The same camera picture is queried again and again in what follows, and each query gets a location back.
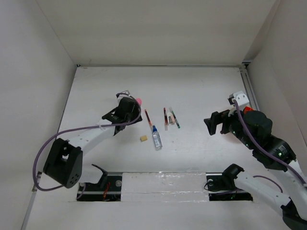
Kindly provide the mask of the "blue spray bottle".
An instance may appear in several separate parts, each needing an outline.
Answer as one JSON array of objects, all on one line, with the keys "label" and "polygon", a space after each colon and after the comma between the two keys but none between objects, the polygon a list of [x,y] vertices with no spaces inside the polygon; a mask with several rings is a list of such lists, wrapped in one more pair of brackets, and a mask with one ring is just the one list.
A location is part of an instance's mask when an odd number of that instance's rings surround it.
[{"label": "blue spray bottle", "polygon": [[156,126],[153,126],[153,142],[156,150],[161,150],[163,145]]}]

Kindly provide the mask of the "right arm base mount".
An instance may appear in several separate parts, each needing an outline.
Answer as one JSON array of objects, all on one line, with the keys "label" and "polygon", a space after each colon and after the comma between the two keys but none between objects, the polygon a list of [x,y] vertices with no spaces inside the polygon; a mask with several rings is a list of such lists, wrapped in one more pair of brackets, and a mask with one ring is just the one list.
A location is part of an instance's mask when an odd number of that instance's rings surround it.
[{"label": "right arm base mount", "polygon": [[209,201],[253,201],[250,193],[227,185],[222,175],[207,175],[204,190],[208,191]]}]

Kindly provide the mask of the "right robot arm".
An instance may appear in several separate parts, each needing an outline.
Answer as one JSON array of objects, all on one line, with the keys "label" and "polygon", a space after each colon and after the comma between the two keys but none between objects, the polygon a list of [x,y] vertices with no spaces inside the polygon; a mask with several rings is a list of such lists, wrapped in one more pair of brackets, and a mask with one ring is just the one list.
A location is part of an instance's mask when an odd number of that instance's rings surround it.
[{"label": "right robot arm", "polygon": [[272,135],[272,121],[260,111],[246,107],[243,111],[214,112],[204,123],[210,135],[222,125],[221,134],[233,134],[265,169],[281,183],[276,191],[248,174],[242,167],[231,164],[223,172],[207,173],[204,189],[209,196],[221,200],[227,195],[249,193],[277,212],[285,225],[292,230],[307,228],[307,186],[299,169],[296,155],[284,140]]}]

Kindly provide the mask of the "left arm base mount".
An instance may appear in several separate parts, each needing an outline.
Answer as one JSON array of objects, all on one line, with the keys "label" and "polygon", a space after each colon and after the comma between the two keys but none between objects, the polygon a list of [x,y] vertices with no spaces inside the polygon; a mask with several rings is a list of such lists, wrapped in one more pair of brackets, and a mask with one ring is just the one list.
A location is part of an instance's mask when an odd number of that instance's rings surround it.
[{"label": "left arm base mount", "polygon": [[82,202],[119,202],[121,201],[122,174],[111,174],[101,188],[98,184],[85,183],[85,191],[79,185],[77,201]]}]

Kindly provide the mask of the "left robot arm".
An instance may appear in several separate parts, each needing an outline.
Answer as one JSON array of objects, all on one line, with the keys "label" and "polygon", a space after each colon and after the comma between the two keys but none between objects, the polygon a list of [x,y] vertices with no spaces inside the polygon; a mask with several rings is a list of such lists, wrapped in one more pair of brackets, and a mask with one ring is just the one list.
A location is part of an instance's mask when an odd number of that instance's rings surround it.
[{"label": "left robot arm", "polygon": [[60,186],[72,188],[81,181],[83,158],[102,141],[124,130],[126,126],[142,121],[141,102],[132,96],[124,95],[118,105],[103,115],[97,125],[60,132],[60,134],[82,131],[70,139],[54,137],[43,173],[55,180]]}]

